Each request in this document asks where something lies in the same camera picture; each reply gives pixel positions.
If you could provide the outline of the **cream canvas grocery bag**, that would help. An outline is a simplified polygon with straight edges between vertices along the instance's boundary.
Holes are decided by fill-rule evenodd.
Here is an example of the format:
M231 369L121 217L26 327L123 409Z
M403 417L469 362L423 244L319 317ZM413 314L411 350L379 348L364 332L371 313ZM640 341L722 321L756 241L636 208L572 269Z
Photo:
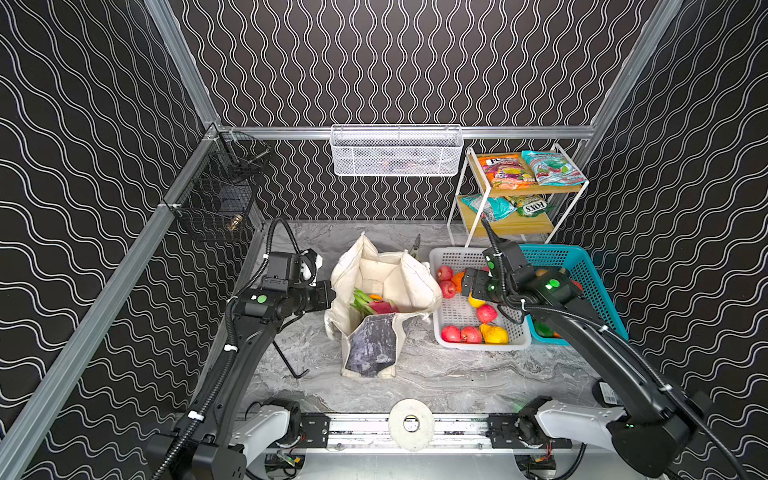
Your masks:
M339 342L340 373L350 378L395 377L404 323L427 321L443 300L428 263L405 250L381 252L364 234L339 258L331 287L325 330Z

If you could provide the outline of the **pink dragon fruit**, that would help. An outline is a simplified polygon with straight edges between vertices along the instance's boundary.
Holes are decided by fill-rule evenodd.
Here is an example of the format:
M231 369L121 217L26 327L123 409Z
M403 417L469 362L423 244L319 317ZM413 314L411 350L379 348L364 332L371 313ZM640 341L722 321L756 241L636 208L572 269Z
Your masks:
M354 290L350 306L361 313L363 317L400 312L394 302L386 300L379 295L368 295L360 289Z

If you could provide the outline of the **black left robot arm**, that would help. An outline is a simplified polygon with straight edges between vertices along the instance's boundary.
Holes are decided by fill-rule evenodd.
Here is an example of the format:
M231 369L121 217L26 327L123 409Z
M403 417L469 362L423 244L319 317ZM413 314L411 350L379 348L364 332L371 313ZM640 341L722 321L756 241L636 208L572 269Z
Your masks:
M245 448L232 442L235 416L267 348L305 313L331 307L328 280L291 284L265 279L225 307L227 340L187 412L169 433L150 437L145 456L153 479L246 479Z

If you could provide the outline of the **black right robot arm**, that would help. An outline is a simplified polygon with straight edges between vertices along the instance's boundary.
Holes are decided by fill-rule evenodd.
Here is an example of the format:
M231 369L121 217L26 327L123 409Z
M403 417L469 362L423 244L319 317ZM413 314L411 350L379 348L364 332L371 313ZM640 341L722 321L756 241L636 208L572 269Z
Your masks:
M663 474L696 433L711 401L668 382L594 310L564 269L536 269L519 244L492 237L485 270L469 270L463 290L520 310L565 339L617 393L623 411L608 422L609 447L637 472Z

